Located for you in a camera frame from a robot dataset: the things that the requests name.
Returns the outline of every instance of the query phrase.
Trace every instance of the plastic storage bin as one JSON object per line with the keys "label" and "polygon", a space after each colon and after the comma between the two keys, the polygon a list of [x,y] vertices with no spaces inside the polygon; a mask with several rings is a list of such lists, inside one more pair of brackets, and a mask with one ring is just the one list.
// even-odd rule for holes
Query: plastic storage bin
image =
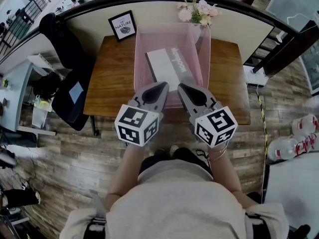
{"label": "plastic storage bin", "polygon": [[[156,24],[138,26],[135,48],[134,89],[153,83],[146,53],[177,47],[197,85],[208,88],[210,68],[210,29],[198,24]],[[181,108],[177,91],[169,92],[165,108]]]}

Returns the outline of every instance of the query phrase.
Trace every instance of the wooden floor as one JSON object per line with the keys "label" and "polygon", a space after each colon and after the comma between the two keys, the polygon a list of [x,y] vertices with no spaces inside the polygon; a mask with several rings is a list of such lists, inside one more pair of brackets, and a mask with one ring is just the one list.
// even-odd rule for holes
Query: wooden floor
{"label": "wooden floor", "polygon": [[[272,77],[264,88],[259,88],[269,141],[291,134],[291,121],[307,113],[319,116],[319,97],[311,97],[299,60]],[[228,153],[238,172],[243,191],[260,192],[264,165],[264,135],[256,88],[249,87],[251,125],[239,126],[231,139]],[[31,109],[22,111],[21,122],[30,123]],[[11,146],[18,156],[14,169],[22,178],[33,178],[32,157],[36,177],[31,186],[41,194],[41,204],[26,207],[31,223],[49,239],[56,239],[70,211],[93,206],[89,190],[103,197],[111,176],[116,171],[125,150],[118,141],[114,123],[107,118],[96,118],[99,137],[93,137],[89,122],[76,132],[58,116],[50,113],[46,127],[57,136],[40,136],[38,148]],[[150,149],[180,146],[195,142],[188,125],[165,124],[152,141]],[[0,182],[6,188],[19,188],[20,182],[10,169],[0,171]]]}

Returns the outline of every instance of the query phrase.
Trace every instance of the bag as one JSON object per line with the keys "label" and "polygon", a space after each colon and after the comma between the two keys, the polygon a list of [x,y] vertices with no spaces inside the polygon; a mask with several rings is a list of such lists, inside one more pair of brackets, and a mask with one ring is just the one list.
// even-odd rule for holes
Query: bag
{"label": "bag", "polygon": [[54,97],[60,86],[60,77],[51,72],[46,76],[41,77],[33,86],[35,96],[39,95],[43,99],[51,99]]}

